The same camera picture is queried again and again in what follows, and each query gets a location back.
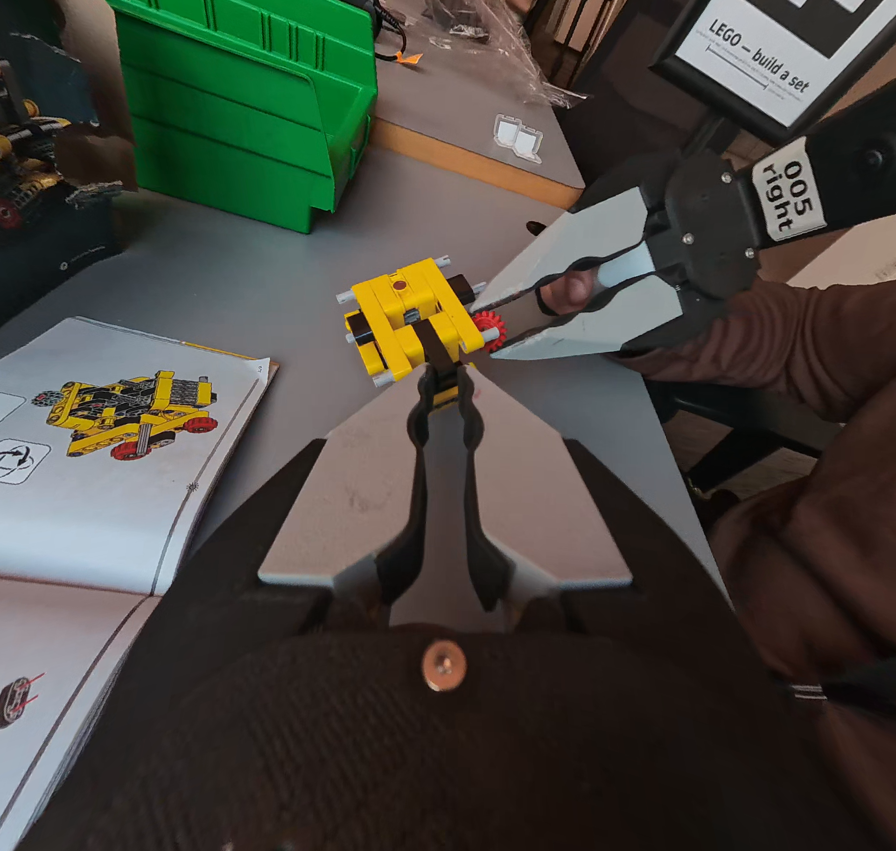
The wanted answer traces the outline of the person's right hand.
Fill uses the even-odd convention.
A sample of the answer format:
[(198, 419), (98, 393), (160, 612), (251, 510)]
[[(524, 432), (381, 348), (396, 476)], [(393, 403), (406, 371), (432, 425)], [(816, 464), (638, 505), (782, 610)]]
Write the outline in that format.
[(546, 315), (564, 316), (581, 311), (595, 294), (598, 269), (570, 271), (536, 292)]

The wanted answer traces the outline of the lego instruction booklet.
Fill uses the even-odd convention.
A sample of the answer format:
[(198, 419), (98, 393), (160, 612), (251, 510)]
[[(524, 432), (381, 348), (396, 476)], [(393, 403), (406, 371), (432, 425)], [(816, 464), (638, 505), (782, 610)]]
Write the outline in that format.
[(2, 357), (2, 849), (84, 747), (278, 367), (82, 317)]

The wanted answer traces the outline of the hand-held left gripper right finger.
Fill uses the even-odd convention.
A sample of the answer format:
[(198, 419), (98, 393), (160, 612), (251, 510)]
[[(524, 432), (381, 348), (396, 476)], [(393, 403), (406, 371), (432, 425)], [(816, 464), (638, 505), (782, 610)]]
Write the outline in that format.
[(562, 435), (468, 365), (460, 412), (467, 563), (481, 606), (521, 612), (567, 591), (631, 586)]

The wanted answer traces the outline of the clear plastic bags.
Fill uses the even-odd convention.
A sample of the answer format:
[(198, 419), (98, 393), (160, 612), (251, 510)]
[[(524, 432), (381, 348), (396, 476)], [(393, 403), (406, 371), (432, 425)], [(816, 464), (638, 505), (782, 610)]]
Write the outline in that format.
[(457, 53), (462, 71), (525, 103), (573, 108), (588, 93), (551, 83), (532, 53), (524, 28), (539, 0), (386, 0), (398, 13), (412, 54), (440, 50)]

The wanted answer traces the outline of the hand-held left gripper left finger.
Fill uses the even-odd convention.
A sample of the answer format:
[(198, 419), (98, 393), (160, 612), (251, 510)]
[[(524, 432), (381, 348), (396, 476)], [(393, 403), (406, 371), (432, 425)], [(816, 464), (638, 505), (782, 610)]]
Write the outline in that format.
[(416, 367), (326, 436), (257, 573), (389, 607), (420, 575), (427, 513), (423, 447), (431, 366)]

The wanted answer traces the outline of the small clear plastic case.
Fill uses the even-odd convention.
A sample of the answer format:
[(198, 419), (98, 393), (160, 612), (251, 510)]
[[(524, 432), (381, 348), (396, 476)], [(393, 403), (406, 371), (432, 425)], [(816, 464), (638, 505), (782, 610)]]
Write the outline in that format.
[(521, 160), (541, 164), (540, 148), (543, 132), (522, 123), (520, 118), (497, 114), (494, 123), (494, 142)]

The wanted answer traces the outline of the black chair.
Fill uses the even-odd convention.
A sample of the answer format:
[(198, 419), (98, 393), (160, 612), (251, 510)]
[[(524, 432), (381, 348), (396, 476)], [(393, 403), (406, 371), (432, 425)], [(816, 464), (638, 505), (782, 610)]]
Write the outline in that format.
[(733, 502), (728, 483), (781, 451), (817, 460), (842, 430), (768, 391), (644, 384), (699, 510)]

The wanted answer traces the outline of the black framed tag sign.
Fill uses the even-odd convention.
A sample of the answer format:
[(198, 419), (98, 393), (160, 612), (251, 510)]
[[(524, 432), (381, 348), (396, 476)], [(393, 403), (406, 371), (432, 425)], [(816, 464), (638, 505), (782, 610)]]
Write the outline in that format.
[(823, 118), (894, 47), (895, 0), (690, 0), (651, 70), (757, 138)]

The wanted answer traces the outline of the person's right forearm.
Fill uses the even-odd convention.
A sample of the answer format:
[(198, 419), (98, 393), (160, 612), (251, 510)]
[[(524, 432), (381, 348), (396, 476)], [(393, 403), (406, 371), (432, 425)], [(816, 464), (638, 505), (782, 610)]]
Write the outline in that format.
[(893, 424), (895, 283), (819, 289), (757, 280), (698, 337), (610, 359), (658, 382), (774, 392), (826, 421)]

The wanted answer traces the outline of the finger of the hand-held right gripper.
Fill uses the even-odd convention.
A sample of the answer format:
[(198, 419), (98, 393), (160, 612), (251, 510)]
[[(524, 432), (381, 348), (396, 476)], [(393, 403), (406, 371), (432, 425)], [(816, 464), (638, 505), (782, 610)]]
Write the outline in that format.
[(602, 307), (582, 310), (507, 341), (491, 354), (507, 361), (541, 361), (615, 353), (626, 342), (678, 319), (678, 291), (658, 275), (642, 277), (599, 296)]
[(637, 155), (611, 168), (485, 285), (470, 310), (502, 307), (569, 272), (595, 271), (602, 287), (654, 273), (646, 228), (665, 190), (665, 154)]

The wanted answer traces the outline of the dark lego box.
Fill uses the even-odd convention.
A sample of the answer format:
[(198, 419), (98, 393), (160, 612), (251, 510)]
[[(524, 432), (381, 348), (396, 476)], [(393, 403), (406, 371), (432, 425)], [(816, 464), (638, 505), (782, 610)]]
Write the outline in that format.
[(1, 0), (1, 311), (118, 254), (113, 199), (137, 190), (105, 0)]

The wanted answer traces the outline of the yellow lego bulldozer model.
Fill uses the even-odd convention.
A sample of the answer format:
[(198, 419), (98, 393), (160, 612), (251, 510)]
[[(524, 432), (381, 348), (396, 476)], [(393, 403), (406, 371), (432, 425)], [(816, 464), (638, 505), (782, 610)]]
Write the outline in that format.
[(346, 339), (374, 385), (388, 387), (427, 365), (434, 373), (434, 409), (456, 402), (462, 356), (484, 346), (470, 306), (485, 283), (471, 285), (461, 274), (447, 277), (450, 264), (448, 257), (428, 258), (337, 297), (343, 306), (354, 306), (344, 318)]

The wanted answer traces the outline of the red lego gear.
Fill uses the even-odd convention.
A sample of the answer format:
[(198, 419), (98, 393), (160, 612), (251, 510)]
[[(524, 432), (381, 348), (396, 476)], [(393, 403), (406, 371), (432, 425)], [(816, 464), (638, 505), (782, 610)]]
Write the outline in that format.
[(488, 354), (498, 351), (507, 340), (505, 320), (493, 310), (472, 315), (472, 321), (484, 340), (483, 350)]

